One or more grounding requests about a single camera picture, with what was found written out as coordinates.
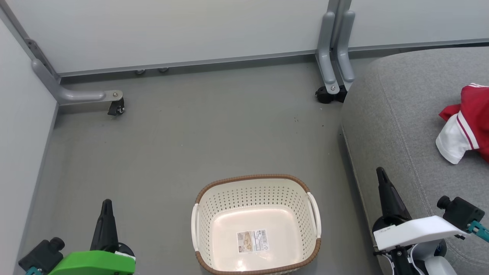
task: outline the red stripe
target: red stripe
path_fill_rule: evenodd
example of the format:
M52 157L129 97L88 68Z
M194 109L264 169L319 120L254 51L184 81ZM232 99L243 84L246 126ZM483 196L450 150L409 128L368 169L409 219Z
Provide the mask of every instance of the red stripe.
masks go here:
M467 135L467 131L465 131L464 126L463 126L463 125L460 123L460 120L459 120L458 116L457 116L457 122L459 123L460 127L461 127L461 128L462 128L462 130L464 131L465 136L467 137L468 142L470 143L470 147L472 148L472 150L474 150L474 145L472 145L472 141L470 141L470 138L469 138L469 137L468 137L468 135Z

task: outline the gray floor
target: gray floor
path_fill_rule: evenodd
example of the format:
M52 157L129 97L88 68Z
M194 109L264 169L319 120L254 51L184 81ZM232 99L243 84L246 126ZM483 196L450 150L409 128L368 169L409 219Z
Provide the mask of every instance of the gray floor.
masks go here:
M136 274L207 274L190 237L199 191L228 177L286 173L309 186L323 227L317 259L296 274L380 274L339 132L341 103L315 100L321 79L311 57L65 85L123 90L126 112L58 116L24 251L53 236L64 239L65 254L88 250L110 198Z

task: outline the perforated basket wall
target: perforated basket wall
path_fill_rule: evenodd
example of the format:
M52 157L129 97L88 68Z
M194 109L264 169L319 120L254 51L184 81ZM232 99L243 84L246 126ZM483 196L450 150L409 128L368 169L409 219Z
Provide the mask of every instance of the perforated basket wall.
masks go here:
M289 175L253 175L217 181L206 186L198 195L199 263L218 275L285 274L309 264L317 255L321 239L316 235L309 189L298 178ZM210 244L210 225L214 216L228 209L248 206L278 205L290 208L295 214L302 237L302 261L284 267L245 272L222 272L213 269Z

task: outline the gray sofa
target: gray sofa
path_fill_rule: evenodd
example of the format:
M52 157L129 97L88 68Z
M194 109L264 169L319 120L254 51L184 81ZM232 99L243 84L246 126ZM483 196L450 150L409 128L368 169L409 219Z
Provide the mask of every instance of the gray sofa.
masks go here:
M489 47L402 53L372 62L353 83L342 109L342 127L369 227L381 216L376 168L388 173L413 218L443 215L447 195L486 211L489 163L467 152L457 165L438 152L445 122L438 113L460 103L469 83L489 86ZM489 274L489 243L476 236L449 238L446 259L458 275ZM390 274L386 260L382 270Z

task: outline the brown basket rim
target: brown basket rim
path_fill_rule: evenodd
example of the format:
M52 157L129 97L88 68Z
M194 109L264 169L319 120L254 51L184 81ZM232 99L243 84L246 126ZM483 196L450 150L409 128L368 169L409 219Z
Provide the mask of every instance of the brown basket rim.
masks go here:
M197 199L195 200L195 203L199 204L204 193L214 186L217 186L220 184L225 184L225 183L240 182L240 181L247 181L247 180L258 180L258 179L287 179L287 180L292 180L292 181L298 183L304 189L304 191L306 193L310 192L309 188L307 187L307 185L303 181L301 181L300 179L298 179L294 176L291 176L291 175L286 175L286 174L249 175L249 176L240 176L240 177L228 178L228 179L219 180L219 181L215 181L215 182L208 184L197 195ZM316 239L316 246L314 247L314 251L312 251L311 255L307 259L305 259L304 261L296 263L296 264L277 267L277 268L253 270L253 271L219 271L219 270L215 270L204 262L204 259L202 258L202 255L200 254L199 251L195 251L195 255L197 257L197 261L199 262L199 264L205 270L207 270L208 272L215 274L215 275L265 275L265 274L272 274L272 273L278 273L278 272L284 272L284 271L288 271L288 270L298 269L298 268L301 268L301 267L304 267L304 266L310 264L314 260L314 258L316 258L320 247L321 247L321 238L317 238Z

